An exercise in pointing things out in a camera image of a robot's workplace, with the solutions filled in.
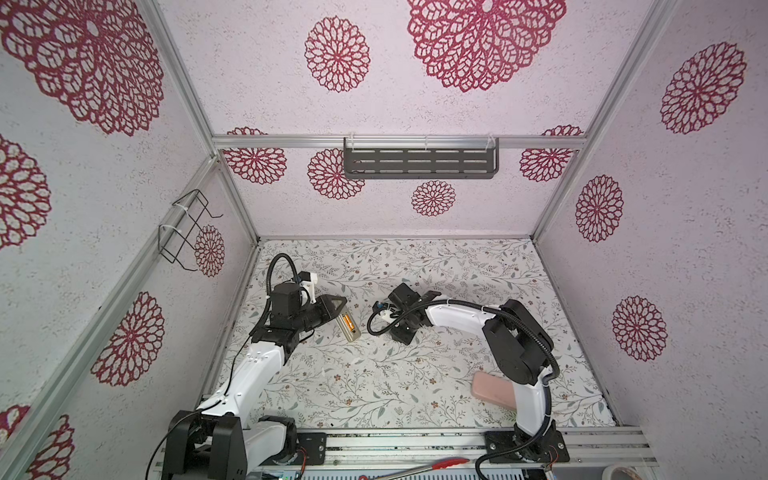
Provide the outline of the grey slotted wall shelf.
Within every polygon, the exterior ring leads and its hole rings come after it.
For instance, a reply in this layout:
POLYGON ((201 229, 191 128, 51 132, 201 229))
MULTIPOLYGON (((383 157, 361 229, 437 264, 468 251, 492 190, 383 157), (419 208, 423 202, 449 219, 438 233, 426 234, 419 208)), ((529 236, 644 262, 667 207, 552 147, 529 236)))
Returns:
POLYGON ((345 137, 342 166, 355 180, 487 180, 498 173, 499 157, 494 138, 482 147, 459 148, 363 146, 345 137))

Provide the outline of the red handled tongs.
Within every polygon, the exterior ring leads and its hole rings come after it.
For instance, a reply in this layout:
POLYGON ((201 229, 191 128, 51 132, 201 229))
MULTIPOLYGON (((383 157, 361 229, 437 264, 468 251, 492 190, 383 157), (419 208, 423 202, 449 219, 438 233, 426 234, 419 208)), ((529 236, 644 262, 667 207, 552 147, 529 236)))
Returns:
POLYGON ((467 464, 468 462, 469 462, 468 458, 460 458, 460 457, 449 458, 449 459, 441 460, 432 464, 417 466, 410 469, 397 471, 391 474, 378 476, 377 480, 401 479, 401 478, 406 478, 406 477, 428 473, 432 471, 443 470, 443 469, 451 468, 454 466, 464 465, 464 464, 467 464))

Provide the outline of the white universal AC remote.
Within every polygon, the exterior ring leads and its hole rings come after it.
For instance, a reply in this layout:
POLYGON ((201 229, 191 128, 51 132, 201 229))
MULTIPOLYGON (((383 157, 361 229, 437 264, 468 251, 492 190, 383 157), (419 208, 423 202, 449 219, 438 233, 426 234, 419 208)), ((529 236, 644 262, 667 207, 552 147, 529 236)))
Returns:
POLYGON ((336 317, 336 322, 348 342, 354 342, 360 338, 360 328, 347 308, 344 308, 336 317))

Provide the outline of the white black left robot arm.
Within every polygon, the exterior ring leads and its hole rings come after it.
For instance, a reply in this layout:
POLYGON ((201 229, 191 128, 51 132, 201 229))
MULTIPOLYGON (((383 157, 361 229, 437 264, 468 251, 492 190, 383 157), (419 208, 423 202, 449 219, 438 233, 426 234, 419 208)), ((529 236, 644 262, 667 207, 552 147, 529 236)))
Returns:
POLYGON ((348 299, 314 293, 310 281, 271 288, 250 332, 245 358, 192 411, 179 411, 161 441, 162 479, 244 479, 267 460, 286 462, 298 449, 295 421, 249 417, 271 379, 311 332, 339 318, 348 299))

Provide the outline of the pink rounded case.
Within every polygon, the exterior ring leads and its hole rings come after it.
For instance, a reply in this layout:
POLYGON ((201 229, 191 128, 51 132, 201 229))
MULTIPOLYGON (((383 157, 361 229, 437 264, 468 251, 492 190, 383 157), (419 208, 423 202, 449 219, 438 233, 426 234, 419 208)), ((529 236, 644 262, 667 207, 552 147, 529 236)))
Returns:
POLYGON ((508 410, 517 409, 514 386, 507 379, 483 371, 476 372, 472 380, 471 393, 480 401, 508 410))

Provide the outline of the orange AA battery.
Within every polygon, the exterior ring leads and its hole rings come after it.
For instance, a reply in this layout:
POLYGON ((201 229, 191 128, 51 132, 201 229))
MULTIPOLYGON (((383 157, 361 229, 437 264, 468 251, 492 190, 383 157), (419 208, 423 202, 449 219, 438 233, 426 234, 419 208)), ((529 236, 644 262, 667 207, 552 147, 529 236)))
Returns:
POLYGON ((343 322, 350 333, 355 333, 357 331, 355 322, 349 316, 345 315, 343 317, 343 322))

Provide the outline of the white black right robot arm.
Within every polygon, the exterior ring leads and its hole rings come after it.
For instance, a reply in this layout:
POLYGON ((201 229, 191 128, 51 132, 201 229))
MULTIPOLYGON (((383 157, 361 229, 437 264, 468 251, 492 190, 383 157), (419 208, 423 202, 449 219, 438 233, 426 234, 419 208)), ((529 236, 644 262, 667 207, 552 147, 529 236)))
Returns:
POLYGON ((484 340, 498 369, 512 383, 516 429, 528 439, 541 437, 551 428, 550 384, 561 369, 554 342, 521 302, 510 299, 499 306, 485 306, 437 291, 420 295, 402 283, 387 300, 374 305, 366 325, 369 334, 388 334, 405 345, 426 327, 451 328, 484 340))

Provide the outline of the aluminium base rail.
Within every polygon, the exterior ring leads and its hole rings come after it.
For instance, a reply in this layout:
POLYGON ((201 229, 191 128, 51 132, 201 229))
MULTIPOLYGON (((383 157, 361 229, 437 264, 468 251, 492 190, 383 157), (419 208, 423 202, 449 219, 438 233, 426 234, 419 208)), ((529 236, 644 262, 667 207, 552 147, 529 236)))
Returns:
POLYGON ((490 479, 506 470, 553 479, 567 468, 653 466, 655 456, 637 427, 552 427, 541 438, 525 439, 517 429, 298 429, 298 449, 286 462, 267 460, 246 478, 269 473, 349 470, 377 478, 449 458, 464 465, 432 473, 469 473, 490 479))

